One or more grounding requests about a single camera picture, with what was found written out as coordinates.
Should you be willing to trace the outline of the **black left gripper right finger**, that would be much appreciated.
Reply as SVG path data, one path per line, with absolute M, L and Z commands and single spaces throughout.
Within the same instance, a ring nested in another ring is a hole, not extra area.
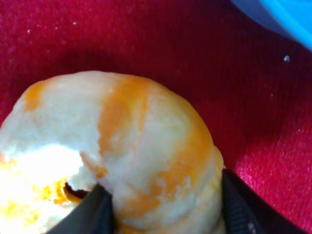
M 236 173 L 222 170 L 222 214 L 228 234 L 305 234 L 280 215 Z

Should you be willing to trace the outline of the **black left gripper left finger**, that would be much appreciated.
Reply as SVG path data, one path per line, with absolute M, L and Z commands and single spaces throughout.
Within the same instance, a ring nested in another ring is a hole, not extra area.
M 97 185 L 49 234 L 112 234 L 111 196 Z

